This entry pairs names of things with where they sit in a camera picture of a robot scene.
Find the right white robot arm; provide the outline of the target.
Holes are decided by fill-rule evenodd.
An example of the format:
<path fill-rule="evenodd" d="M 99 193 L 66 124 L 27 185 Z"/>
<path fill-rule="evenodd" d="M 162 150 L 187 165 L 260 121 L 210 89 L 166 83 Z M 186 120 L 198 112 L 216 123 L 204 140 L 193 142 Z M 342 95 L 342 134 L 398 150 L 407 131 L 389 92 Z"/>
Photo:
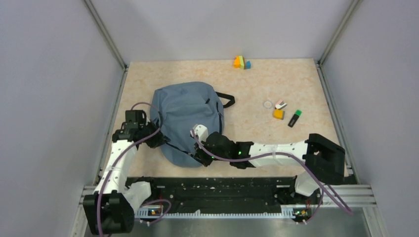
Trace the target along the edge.
<path fill-rule="evenodd" d="M 305 141 L 287 144 L 234 142 L 218 132 L 191 131 L 196 141 L 194 158 L 204 166 L 215 160 L 239 169 L 280 165 L 298 166 L 305 171 L 290 187 L 290 198 L 304 203 L 321 185 L 345 181 L 345 149 L 324 136 L 312 133 Z"/>

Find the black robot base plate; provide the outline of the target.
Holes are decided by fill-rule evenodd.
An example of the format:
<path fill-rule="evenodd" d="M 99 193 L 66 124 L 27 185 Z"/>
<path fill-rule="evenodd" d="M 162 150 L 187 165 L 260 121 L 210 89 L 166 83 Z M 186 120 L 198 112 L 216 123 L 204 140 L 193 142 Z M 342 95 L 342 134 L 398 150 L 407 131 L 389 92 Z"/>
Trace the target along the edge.
<path fill-rule="evenodd" d="M 147 201 L 167 199 L 168 214 L 279 214 L 287 207 L 314 207 L 320 191 L 309 196 L 291 193 L 294 178 L 162 178 L 130 177 L 126 186 L 145 181 L 151 185 Z"/>

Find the blue-grey student backpack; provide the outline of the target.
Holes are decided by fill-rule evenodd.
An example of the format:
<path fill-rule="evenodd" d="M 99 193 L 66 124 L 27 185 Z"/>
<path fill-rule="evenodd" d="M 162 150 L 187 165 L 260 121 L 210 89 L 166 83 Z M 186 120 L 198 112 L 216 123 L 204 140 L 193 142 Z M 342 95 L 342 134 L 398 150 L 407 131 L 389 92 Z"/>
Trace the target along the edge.
<path fill-rule="evenodd" d="M 209 133 L 222 133 L 224 109 L 235 104 L 235 97 L 217 92 L 207 83 L 194 81 L 172 84 L 154 91 L 149 119 L 161 127 L 167 141 L 160 146 L 164 157 L 179 167 L 196 168 L 195 140 L 190 130 L 204 125 Z"/>

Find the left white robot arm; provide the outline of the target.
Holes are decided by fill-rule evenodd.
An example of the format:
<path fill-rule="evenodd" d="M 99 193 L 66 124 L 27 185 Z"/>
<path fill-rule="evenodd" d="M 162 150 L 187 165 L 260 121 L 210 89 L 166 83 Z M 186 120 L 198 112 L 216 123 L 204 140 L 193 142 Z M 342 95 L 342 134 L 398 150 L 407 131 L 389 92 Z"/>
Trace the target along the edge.
<path fill-rule="evenodd" d="M 143 142 L 159 146 L 165 141 L 160 129 L 163 116 L 158 112 L 156 123 L 143 110 L 128 110 L 120 129 L 112 135 L 111 155 L 102 178 L 92 194 L 83 199 L 88 226 L 100 237 L 132 231 L 135 215 L 141 204 L 153 204 L 158 190 L 145 181 L 126 186 L 127 173 Z"/>

